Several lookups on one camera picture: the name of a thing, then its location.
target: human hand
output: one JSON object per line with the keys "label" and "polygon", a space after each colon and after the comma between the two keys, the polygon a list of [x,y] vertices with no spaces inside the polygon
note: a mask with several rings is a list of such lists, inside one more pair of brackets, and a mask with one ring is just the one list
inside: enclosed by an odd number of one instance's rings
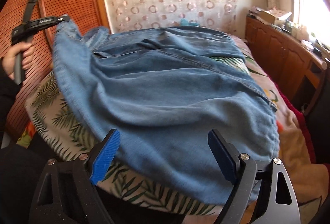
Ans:
{"label": "human hand", "polygon": [[34,52],[34,41],[32,42],[19,42],[14,46],[11,46],[7,54],[2,59],[2,66],[5,73],[11,78],[14,79],[14,65],[15,65],[15,56],[19,52],[23,52],[23,61],[22,67],[24,70],[28,70],[32,66],[33,52]]}

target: bed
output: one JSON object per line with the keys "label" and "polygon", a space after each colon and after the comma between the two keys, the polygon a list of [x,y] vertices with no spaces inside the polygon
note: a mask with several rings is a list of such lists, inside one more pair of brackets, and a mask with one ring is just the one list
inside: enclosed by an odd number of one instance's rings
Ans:
{"label": "bed", "polygon": [[[283,160],[293,184],[300,205],[301,223],[308,223],[328,195],[329,171],[325,165],[315,164],[311,138],[302,114],[255,62],[248,46],[238,37],[231,37],[245,56],[246,66],[236,63],[236,68],[248,72],[276,104],[279,158]],[[90,151],[96,143],[95,138],[74,117],[57,87],[53,72],[27,99],[26,109],[31,122],[17,142],[24,147],[29,146],[37,131],[62,160],[69,161]],[[221,206],[203,204],[164,187],[118,161],[111,164],[106,178],[98,186],[132,204],[187,215],[184,223],[213,223],[222,209]],[[249,221],[254,205],[252,203],[247,208],[242,223]]]}

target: wooden cabinet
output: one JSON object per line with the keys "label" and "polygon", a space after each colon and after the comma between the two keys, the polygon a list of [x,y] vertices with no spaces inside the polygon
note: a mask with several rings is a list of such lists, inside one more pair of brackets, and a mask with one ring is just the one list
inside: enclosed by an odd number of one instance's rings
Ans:
{"label": "wooden cabinet", "polygon": [[271,34],[268,44],[268,62],[265,65],[265,69],[275,82],[279,81],[287,53],[288,47],[285,39]]}
{"label": "wooden cabinet", "polygon": [[296,94],[307,71],[309,62],[310,59],[303,48],[289,44],[288,55],[278,82],[281,91],[289,100],[292,100]]}
{"label": "wooden cabinet", "polygon": [[255,26],[253,25],[252,21],[247,20],[245,26],[245,39],[250,45],[252,45],[255,42],[254,37],[255,37]]}
{"label": "wooden cabinet", "polygon": [[311,62],[320,65],[320,60],[296,39],[256,19],[246,18],[245,38],[254,59],[289,100],[294,98]]}
{"label": "wooden cabinet", "polygon": [[266,67],[268,61],[268,45],[269,33],[262,26],[256,28],[255,42],[251,46],[251,51],[254,52],[255,61],[261,66]]}

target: denim shirt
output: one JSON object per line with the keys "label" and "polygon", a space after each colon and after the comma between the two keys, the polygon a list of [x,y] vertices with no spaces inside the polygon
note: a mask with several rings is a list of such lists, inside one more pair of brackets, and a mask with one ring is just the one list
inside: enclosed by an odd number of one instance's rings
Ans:
{"label": "denim shirt", "polygon": [[163,186],[225,204],[232,185],[207,144],[211,129],[255,160],[278,156],[274,104],[249,75],[210,58],[244,59],[223,32],[187,26],[109,35],[100,27],[82,36],[70,21],[58,25],[53,49],[75,116],[99,140],[118,129],[116,158]]}

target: black sleeve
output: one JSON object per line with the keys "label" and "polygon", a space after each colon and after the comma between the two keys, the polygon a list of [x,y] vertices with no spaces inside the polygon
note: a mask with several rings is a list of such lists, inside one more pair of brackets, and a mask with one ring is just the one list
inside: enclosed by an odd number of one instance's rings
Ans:
{"label": "black sleeve", "polygon": [[5,130],[7,115],[20,89],[21,85],[17,85],[7,76],[0,59],[0,137]]}

